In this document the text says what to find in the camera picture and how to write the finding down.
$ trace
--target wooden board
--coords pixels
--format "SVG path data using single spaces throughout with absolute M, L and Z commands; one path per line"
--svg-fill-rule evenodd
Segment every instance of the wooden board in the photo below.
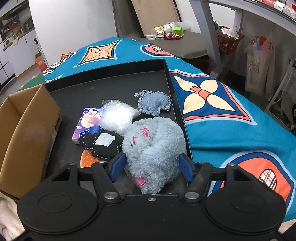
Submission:
M 151 34 L 154 27 L 167 22 L 179 22 L 172 0 L 131 0 L 144 35 Z

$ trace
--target gray desk leg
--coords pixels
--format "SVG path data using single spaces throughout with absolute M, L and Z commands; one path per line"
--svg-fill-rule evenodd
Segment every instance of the gray desk leg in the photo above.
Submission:
M 221 74 L 222 64 L 209 3 L 200 0 L 189 0 L 189 2 L 197 19 L 203 39 L 205 40 L 210 69 L 212 70 L 210 76 L 216 79 Z
M 235 10 L 235 15 L 234 15 L 234 23 L 233 23 L 233 28 L 237 30 L 237 32 L 240 33 L 242 29 L 242 22 L 244 19 L 244 12 L 242 9 L 236 9 Z

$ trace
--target blue gripper pad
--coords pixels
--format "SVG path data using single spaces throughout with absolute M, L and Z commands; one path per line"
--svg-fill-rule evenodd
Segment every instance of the blue gripper pad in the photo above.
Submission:
M 185 154 L 179 155 L 178 158 L 181 173 L 187 182 L 192 182 L 195 177 L 194 169 L 196 164 Z
M 125 165 L 126 155 L 124 153 L 119 153 L 116 157 L 114 157 L 109 174 L 112 182 L 115 182 L 120 174 L 123 173 Z

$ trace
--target orange fabric toy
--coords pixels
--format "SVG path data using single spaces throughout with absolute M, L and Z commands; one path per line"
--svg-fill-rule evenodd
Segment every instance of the orange fabric toy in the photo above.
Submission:
M 90 151 L 84 150 L 80 158 L 80 167 L 90 167 L 93 163 L 100 160 L 99 157 L 93 157 Z

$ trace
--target pink plush ear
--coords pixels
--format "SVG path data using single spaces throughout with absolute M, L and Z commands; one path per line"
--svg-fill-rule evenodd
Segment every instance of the pink plush ear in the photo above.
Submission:
M 147 127 L 144 127 L 144 128 L 143 128 L 142 136 L 144 136 L 144 137 L 148 137 L 148 136 L 150 136 L 150 132 L 149 132 L 149 130 L 148 130 Z
M 136 136 L 132 136 L 132 138 L 131 138 L 132 142 L 135 142 L 136 139 L 137 139 Z

